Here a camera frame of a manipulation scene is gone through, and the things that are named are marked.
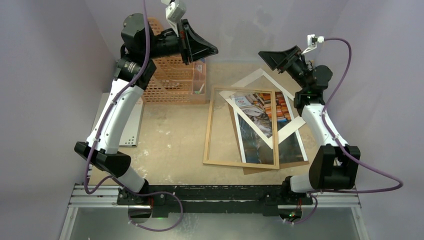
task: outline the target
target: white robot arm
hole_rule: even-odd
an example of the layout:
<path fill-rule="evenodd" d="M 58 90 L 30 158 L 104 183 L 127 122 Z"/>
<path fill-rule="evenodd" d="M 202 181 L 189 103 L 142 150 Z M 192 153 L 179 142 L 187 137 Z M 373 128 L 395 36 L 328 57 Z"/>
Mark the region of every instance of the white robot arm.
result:
<path fill-rule="evenodd" d="M 319 150 L 309 172 L 290 176 L 286 184 L 294 193 L 306 193 L 321 189 L 351 189 L 355 184 L 358 164 L 343 154 L 341 146 L 350 155 L 359 160 L 361 152 L 357 146 L 350 146 L 334 127 L 325 109 L 323 92 L 329 86 L 333 76 L 325 65 L 311 67 L 306 64 L 305 53 L 317 48 L 317 43 L 324 41 L 323 36 L 307 36 L 308 48 L 304 51 L 294 46 L 286 51 L 260 51 L 259 56 L 272 69 L 279 73 L 287 72 L 302 87 L 294 97 L 294 107 L 309 125 L 318 143 Z M 328 129 L 335 134 L 333 138 Z"/>
<path fill-rule="evenodd" d="M 214 45 L 195 33 L 187 19 L 181 20 L 186 12 L 181 0 L 162 2 L 168 5 L 166 19 L 172 28 L 158 35 L 153 34 L 149 25 L 144 25 L 144 16 L 140 13 L 132 14 L 124 20 L 121 33 L 124 44 L 108 98 L 110 104 L 104 107 L 99 121 L 86 141 L 77 142 L 74 147 L 75 152 L 84 159 L 88 159 L 98 169 L 108 172 L 135 193 L 142 193 L 147 181 L 131 167 L 130 156 L 118 151 L 119 140 L 134 105 L 143 95 L 156 70 L 152 59 L 180 54 L 182 61 L 189 64 L 218 53 Z M 113 102 L 116 95 L 141 71 L 146 56 L 146 31 L 150 34 L 146 68 L 140 78 Z M 100 124 L 106 113 L 108 114 L 102 127 Z"/>

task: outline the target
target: printed picture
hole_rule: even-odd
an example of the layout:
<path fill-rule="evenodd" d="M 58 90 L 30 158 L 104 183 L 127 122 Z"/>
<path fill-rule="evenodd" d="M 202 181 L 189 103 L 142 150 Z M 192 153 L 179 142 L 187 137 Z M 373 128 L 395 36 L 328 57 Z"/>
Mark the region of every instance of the printed picture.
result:
<path fill-rule="evenodd" d="M 236 106 L 254 123 L 260 132 L 255 131 L 235 110 L 237 138 L 243 163 L 274 163 L 273 150 L 267 139 L 272 138 L 271 95 L 267 93 L 251 93 L 244 96 L 231 97 Z M 281 92 L 275 93 L 276 118 L 278 130 L 284 128 L 291 120 L 291 109 L 287 98 Z M 305 150 L 299 132 L 296 131 L 278 145 L 279 163 L 306 161 Z"/>

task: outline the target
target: white enclosure wall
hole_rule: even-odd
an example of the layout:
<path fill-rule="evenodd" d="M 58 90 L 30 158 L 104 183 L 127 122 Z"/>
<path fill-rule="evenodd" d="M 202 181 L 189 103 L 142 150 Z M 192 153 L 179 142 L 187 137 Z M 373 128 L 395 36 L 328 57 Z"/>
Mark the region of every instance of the white enclosure wall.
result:
<path fill-rule="evenodd" d="M 0 1 L 0 233 L 57 240 L 114 60 L 84 0 Z"/>
<path fill-rule="evenodd" d="M 361 160 L 404 180 L 397 191 L 362 194 L 371 239 L 422 239 L 424 39 L 422 0 L 350 0 L 330 34 L 350 41 L 350 71 L 329 107 L 334 125 Z M 318 64 L 333 70 L 327 97 L 348 58 L 344 43 L 327 42 Z M 396 183 L 359 168 L 360 190 Z"/>
<path fill-rule="evenodd" d="M 259 51 L 284 51 L 306 47 L 307 34 L 328 35 L 348 0 L 183 0 L 183 18 L 219 54 L 209 61 L 261 61 Z M 119 58 L 124 19 L 142 12 L 140 0 L 86 0 L 113 56 Z M 165 29 L 165 7 L 160 0 L 146 0 L 147 15 Z M 318 51 L 309 56 L 313 59 Z"/>

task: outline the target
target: table surface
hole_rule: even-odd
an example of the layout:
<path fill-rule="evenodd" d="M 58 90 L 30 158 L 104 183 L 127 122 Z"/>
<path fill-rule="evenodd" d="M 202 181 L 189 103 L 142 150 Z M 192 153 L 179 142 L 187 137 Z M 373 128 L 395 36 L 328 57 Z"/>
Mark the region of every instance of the table surface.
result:
<path fill-rule="evenodd" d="M 287 73 L 277 74 L 264 65 L 210 63 L 207 65 L 206 72 L 208 98 L 212 85 L 231 86 L 259 68 L 266 71 L 291 94 L 294 95 L 301 89 Z M 278 90 L 264 77 L 246 87 Z M 241 167 L 203 164 L 208 111 L 209 104 L 148 103 L 144 106 L 138 146 L 121 147 L 119 151 L 130 155 L 132 167 L 153 185 L 281 184 L 287 176 L 307 173 L 309 164 L 254 174 L 245 174 Z M 211 151 L 213 150 L 214 155 L 217 156 L 229 150 L 232 150 L 232 154 L 238 154 L 228 107 L 225 106 L 216 111 L 213 122 L 219 123 L 220 127 L 213 128 L 212 135 L 225 136 L 219 137 L 219 139 L 225 139 L 225 142 L 221 142 L 219 146 L 224 144 L 226 147 L 215 147 Z M 318 151 L 318 146 L 307 125 L 303 125 L 299 129 L 299 133 L 307 158 L 311 163 Z M 94 168 L 89 184 L 95 185 L 105 176 L 105 172 Z M 116 185 L 116 183 L 107 180 L 104 185 Z"/>

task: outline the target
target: purple cable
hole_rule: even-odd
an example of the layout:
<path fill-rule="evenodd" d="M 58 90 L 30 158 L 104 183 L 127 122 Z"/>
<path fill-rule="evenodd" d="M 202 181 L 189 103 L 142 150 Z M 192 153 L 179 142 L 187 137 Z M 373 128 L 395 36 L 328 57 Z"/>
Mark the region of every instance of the purple cable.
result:
<path fill-rule="evenodd" d="M 125 187 L 125 186 L 124 186 L 121 182 L 119 182 L 119 180 L 118 180 L 118 179 L 113 178 L 113 180 L 114 180 L 114 181 L 115 181 L 115 183 L 117 183 L 119 186 L 121 186 L 121 187 L 125 188 L 125 190 L 127 190 L 128 192 L 130 192 L 130 193 L 132 193 L 132 194 L 134 194 L 134 195 L 136 195 L 136 196 L 139 196 L 139 197 L 149 197 L 149 196 L 158 195 L 158 194 L 167 194 L 167 195 L 170 195 L 170 196 L 172 196 L 173 198 L 175 198 L 175 199 L 176 199 L 176 201 L 177 201 L 177 202 L 178 202 L 178 204 L 179 204 L 180 212 L 179 212 L 178 220 L 177 220 L 177 221 L 176 221 L 176 222 L 175 222 L 172 226 L 170 226 L 170 227 L 168 227 L 168 228 L 164 228 L 164 229 L 154 229 L 154 228 L 150 228 L 150 227 L 146 227 L 146 226 L 140 225 L 140 224 L 138 224 L 138 223 L 133 222 L 133 221 L 131 220 L 131 216 L 130 216 L 130 214 L 128 214 L 129 222 L 130 222 L 131 224 L 133 224 L 134 226 L 139 227 L 139 228 L 142 228 L 142 229 L 145 229 L 145 230 L 149 230 L 149 231 L 152 231 L 152 232 L 165 232 L 165 231 L 168 231 L 168 230 L 171 230 L 171 229 L 175 228 L 175 227 L 176 227 L 178 224 L 180 224 L 180 223 L 181 223 L 181 221 L 183 220 L 183 204 L 181 203 L 181 200 L 180 200 L 180 199 L 178 199 L 178 197 L 177 197 L 177 196 L 175 196 L 174 194 L 172 194 L 172 193 L 170 193 L 170 192 L 167 192 L 167 191 L 156 191 L 156 192 L 153 192 L 153 193 L 140 194 L 140 193 L 136 193 L 136 192 L 132 191 L 131 189 L 128 189 L 127 187 Z"/>
<path fill-rule="evenodd" d="M 143 22 L 144 22 L 144 25 L 145 26 L 148 26 L 149 25 L 149 22 L 148 22 L 148 18 L 147 18 L 147 10 L 146 10 L 146 0 L 142 0 L 142 5 L 143 5 Z M 117 101 L 118 101 L 118 99 L 119 99 L 119 97 L 121 96 L 121 94 L 125 91 L 125 90 L 127 90 L 131 85 L 133 85 L 139 78 L 140 78 L 140 76 L 143 74 L 143 72 L 146 70 L 146 67 L 147 67 L 147 64 L 148 64 L 148 62 L 149 62 L 149 57 L 150 57 L 150 33 L 149 33 L 149 31 L 146 29 L 146 31 L 145 31 L 145 41 L 146 41 L 146 46 L 145 46 L 145 48 L 146 48 L 146 53 L 145 53 L 145 56 L 144 56 L 144 62 L 143 62 L 143 65 L 141 66 L 141 69 L 140 69 L 140 71 L 137 73 L 137 75 L 135 75 L 133 78 L 132 78 L 132 80 L 125 86 L 125 87 L 123 87 L 116 95 L 115 95 L 115 97 L 113 98 L 113 100 L 112 100 L 112 102 L 113 103 L 116 103 Z M 104 113 L 104 116 L 103 116 L 103 118 L 101 119 L 101 121 L 100 121 L 100 124 L 98 125 L 98 130 L 97 130 L 97 133 L 96 133 L 96 135 L 95 135 L 95 139 L 99 139 L 99 137 L 100 137 L 100 134 L 101 134 L 101 132 L 102 132 L 102 129 L 103 129 L 103 127 L 104 127 L 104 125 L 105 125 L 105 123 L 106 123 L 106 119 L 108 118 L 108 116 L 109 116 L 109 114 L 111 113 L 111 111 L 112 111 L 112 108 L 114 107 L 114 104 L 110 104 L 108 107 L 107 107 L 107 109 L 106 109 L 106 111 L 105 111 L 105 113 Z M 90 195 L 90 194 L 93 194 L 99 187 L 100 187 L 100 185 L 102 185 L 102 183 L 104 182 L 104 181 L 106 181 L 107 179 L 110 179 L 110 178 L 112 178 L 115 182 L 117 182 L 119 185 L 121 185 L 121 186 L 123 186 L 117 179 L 115 179 L 115 178 L 113 178 L 111 175 L 110 176 L 107 176 L 107 177 L 105 177 L 105 178 L 103 178 L 94 188 L 93 188 L 93 190 L 92 191 L 90 191 L 89 190 L 89 181 L 88 181 L 88 177 L 87 177 L 87 175 L 88 175 L 88 172 L 89 172 L 89 168 L 90 168 L 90 162 L 91 162 L 91 159 L 92 159 L 92 157 L 93 157 L 93 153 L 94 153 L 94 150 L 95 150 L 95 148 L 96 148 L 96 145 L 97 145 L 97 141 L 95 140 L 94 142 L 93 142 L 93 144 L 92 144 L 92 146 L 91 146 L 91 149 L 90 149 L 90 152 L 88 153 L 88 157 L 87 157 L 87 163 L 86 163 L 86 165 L 85 165 L 85 172 L 84 172 L 84 190 L 85 190 L 85 192 L 88 194 L 88 195 Z M 130 189 L 128 189 L 128 188 L 126 188 L 129 192 L 131 192 L 132 194 L 134 194 L 134 195 L 137 195 L 137 196 L 140 196 L 140 197 L 147 197 L 147 196 L 152 196 L 152 195 L 157 195 L 157 194 L 168 194 L 168 195 L 171 195 L 171 196 L 173 196 L 177 201 L 178 201 L 178 203 L 179 203 L 179 207 L 180 207 L 180 209 L 181 209 L 181 213 L 180 213 L 180 216 L 179 216 L 179 219 L 176 221 L 176 223 L 174 224 L 174 225 L 172 225 L 172 226 L 170 226 L 170 227 L 168 227 L 168 228 L 165 228 L 165 229 L 152 229 L 152 228 L 149 228 L 149 227 L 145 227 L 145 226 L 141 226 L 141 225 L 138 225 L 137 223 L 134 223 L 134 222 L 132 222 L 131 221 L 131 223 L 132 224 L 134 224 L 135 226 L 137 226 L 137 227 L 140 227 L 140 228 L 143 228 L 143 229 L 145 229 L 145 230 L 149 230 L 149 231 L 153 231 L 153 232 L 164 232 L 164 231 L 168 231 L 168 230 L 170 230 L 170 229 L 173 229 L 173 228 L 175 228 L 182 220 L 183 220 L 183 205 L 182 205 L 182 203 L 181 203 L 181 201 L 178 199 L 178 197 L 177 196 L 175 196 L 175 195 L 173 195 L 172 193 L 170 193 L 170 192 L 165 192 L 165 191 L 159 191 L 159 192 L 153 192 L 153 193 L 148 193 L 148 194 L 139 194 L 139 193 L 136 193 L 136 192 L 133 192 L 133 191 L 131 191 Z"/>
<path fill-rule="evenodd" d="M 346 69 L 344 70 L 343 76 L 340 79 L 340 82 L 337 84 L 337 86 L 335 87 L 334 91 L 331 93 L 330 97 L 328 98 L 327 103 L 325 104 L 324 108 L 322 109 L 322 112 L 325 113 L 331 100 L 333 99 L 334 95 L 336 94 L 337 90 L 339 89 L 340 85 L 342 85 L 343 80 L 345 80 L 346 74 L 348 73 L 349 67 L 351 65 L 351 59 L 352 59 L 352 48 L 351 45 L 349 44 L 349 42 L 343 38 L 338 38 L 338 37 L 330 37 L 325 39 L 325 41 L 331 41 L 331 40 L 336 40 L 336 41 L 342 41 L 347 45 L 347 48 L 349 49 L 349 58 L 347 60 L 347 65 L 346 65 Z M 336 134 L 333 132 L 333 130 L 330 128 L 330 126 L 327 124 L 326 118 L 325 118 L 325 114 L 322 114 L 322 121 L 325 125 L 325 127 L 327 128 L 327 130 L 330 132 L 331 136 L 333 138 L 336 137 Z M 322 192 L 329 192 L 329 193 L 345 193 L 345 194 L 370 194 L 370 193 L 382 193 L 382 192 L 388 192 L 388 191 L 393 191 L 396 189 L 400 189 L 403 185 L 404 182 L 402 180 L 400 180 L 399 178 L 388 174 L 384 171 L 378 170 L 375 167 L 372 167 L 362 161 L 359 161 L 358 159 L 356 159 L 354 156 L 350 155 L 344 148 L 344 146 L 342 145 L 342 143 L 339 141 L 339 139 L 335 138 L 336 143 L 338 144 L 338 146 L 340 147 L 341 151 L 344 153 L 344 155 L 346 155 L 349 159 L 351 159 L 352 161 L 354 161 L 355 163 L 361 165 L 362 167 L 369 169 L 371 171 L 373 171 L 374 173 L 380 174 L 384 177 L 387 177 L 389 179 L 395 180 L 396 182 L 398 182 L 398 185 L 396 186 L 392 186 L 392 187 L 387 187 L 387 188 L 379 188 L 379 189 L 370 189 L 370 190 L 359 190 L 359 191 L 345 191 L 345 190 L 329 190 L 329 189 L 323 189 Z"/>

